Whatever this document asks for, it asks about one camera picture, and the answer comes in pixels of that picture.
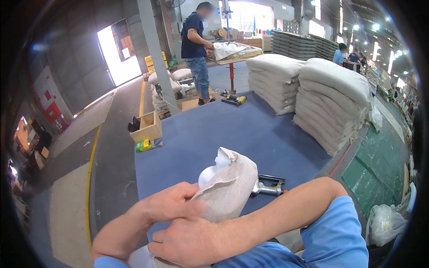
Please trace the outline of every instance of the man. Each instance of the man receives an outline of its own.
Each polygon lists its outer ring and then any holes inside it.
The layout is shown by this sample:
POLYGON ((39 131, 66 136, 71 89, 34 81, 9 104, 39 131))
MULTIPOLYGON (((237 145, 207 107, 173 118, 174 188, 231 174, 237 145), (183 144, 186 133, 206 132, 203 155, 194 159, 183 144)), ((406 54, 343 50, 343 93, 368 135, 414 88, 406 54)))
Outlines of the man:
POLYGON ((191 72, 195 88, 198 91, 198 105, 208 103, 208 70, 205 48, 213 48, 213 43, 202 38, 204 27, 202 20, 213 13, 214 6, 209 2, 200 3, 183 22, 180 39, 182 40, 182 59, 186 60, 191 72))
POLYGON ((365 64, 365 62, 364 62, 364 59, 363 59, 363 53, 362 52, 359 52, 359 56, 358 56, 359 58, 358 58, 358 64, 357 64, 357 66, 356 66, 356 71, 358 72, 358 73, 360 73, 360 69, 362 68, 363 69, 363 65, 365 64))
MULTIPOLYGON (((199 218, 204 201, 188 201, 198 190, 197 184, 179 183, 106 224, 92 245, 95 268, 128 267, 130 254, 152 224, 170 220, 166 230, 154 233, 146 251, 183 267, 368 267, 354 203, 331 178, 301 184, 257 211, 218 223, 199 218), (279 243, 267 242, 298 228, 304 260, 279 243)), ((150 254, 139 264, 152 265, 150 254)))
POLYGON ((347 59, 351 62, 358 62, 359 56, 358 56, 359 50, 357 48, 355 48, 353 50, 353 53, 350 53, 350 55, 347 57, 347 59))
POLYGON ((339 66, 343 66, 343 60, 346 57, 347 46, 344 43, 340 43, 339 49, 335 51, 333 63, 338 64, 339 66))

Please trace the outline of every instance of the green mat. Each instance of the green mat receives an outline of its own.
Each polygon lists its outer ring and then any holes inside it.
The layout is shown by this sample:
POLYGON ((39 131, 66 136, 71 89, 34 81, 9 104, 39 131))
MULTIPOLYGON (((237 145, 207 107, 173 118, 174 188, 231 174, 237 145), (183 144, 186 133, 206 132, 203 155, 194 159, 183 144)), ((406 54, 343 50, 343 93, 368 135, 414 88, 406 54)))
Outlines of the green mat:
POLYGON ((404 163, 401 163, 400 149, 393 137, 397 134, 391 131, 383 126, 377 133, 371 125, 342 176, 366 218, 374 205, 397 205, 401 201, 404 163))

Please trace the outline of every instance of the light blue shirt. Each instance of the light blue shirt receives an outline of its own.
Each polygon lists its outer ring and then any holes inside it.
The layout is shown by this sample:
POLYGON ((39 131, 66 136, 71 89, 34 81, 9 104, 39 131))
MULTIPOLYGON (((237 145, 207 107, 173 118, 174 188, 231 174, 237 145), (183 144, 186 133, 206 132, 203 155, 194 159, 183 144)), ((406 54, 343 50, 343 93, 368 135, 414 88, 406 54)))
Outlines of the light blue shirt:
POLYGON ((335 54, 334 54, 334 59, 332 60, 333 63, 338 64, 338 63, 343 63, 344 57, 343 54, 341 53, 341 50, 337 49, 335 50, 335 54))
MULTIPOLYGON (((309 227, 301 229, 305 250, 301 259, 285 246, 265 242, 235 257, 220 261, 213 268, 331 268, 368 267, 368 250, 361 226, 349 196, 332 201, 325 213, 309 227)), ((127 268, 112 257, 99 257, 95 268, 127 268)))

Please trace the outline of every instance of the blue shirt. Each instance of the blue shirt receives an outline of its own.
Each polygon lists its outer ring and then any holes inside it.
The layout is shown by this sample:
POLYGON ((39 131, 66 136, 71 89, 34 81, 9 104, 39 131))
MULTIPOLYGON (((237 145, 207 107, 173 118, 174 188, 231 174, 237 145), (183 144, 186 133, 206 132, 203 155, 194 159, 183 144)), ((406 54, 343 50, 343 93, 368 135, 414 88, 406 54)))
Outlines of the blue shirt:
POLYGON ((351 53, 350 54, 350 61, 351 62, 359 62, 359 56, 358 55, 356 55, 356 53, 351 53))
POLYGON ((338 63, 343 63, 343 54, 341 53, 341 50, 337 49, 335 51, 334 54, 334 59, 332 60, 333 63, 338 64, 338 63))
POLYGON ((189 29, 196 29, 199 36, 202 38, 202 31, 204 30, 204 26, 202 25, 201 18, 194 11, 185 19, 183 22, 182 29, 182 59, 190 59, 196 57, 205 57, 207 54, 205 53, 204 45, 197 44, 192 42, 187 38, 187 31, 189 29))
MULTIPOLYGON (((331 268, 368 267, 368 250, 361 236, 361 226, 349 196, 332 201, 325 213, 313 224, 301 229, 305 250, 302 260, 285 246, 265 242, 235 257, 220 261, 213 268, 287 267, 331 268)), ((127 268, 122 261, 100 257, 95 268, 127 268)))

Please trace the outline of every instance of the wooden box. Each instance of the wooden box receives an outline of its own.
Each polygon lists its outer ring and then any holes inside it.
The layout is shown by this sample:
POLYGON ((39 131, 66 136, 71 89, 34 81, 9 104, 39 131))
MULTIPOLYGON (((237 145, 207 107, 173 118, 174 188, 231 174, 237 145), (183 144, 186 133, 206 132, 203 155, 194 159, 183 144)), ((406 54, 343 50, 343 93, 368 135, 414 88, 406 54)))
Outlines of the wooden box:
POLYGON ((138 119, 140 120, 140 129, 130 133, 136 143, 146 139, 153 141, 162 137, 161 120, 155 111, 138 119))

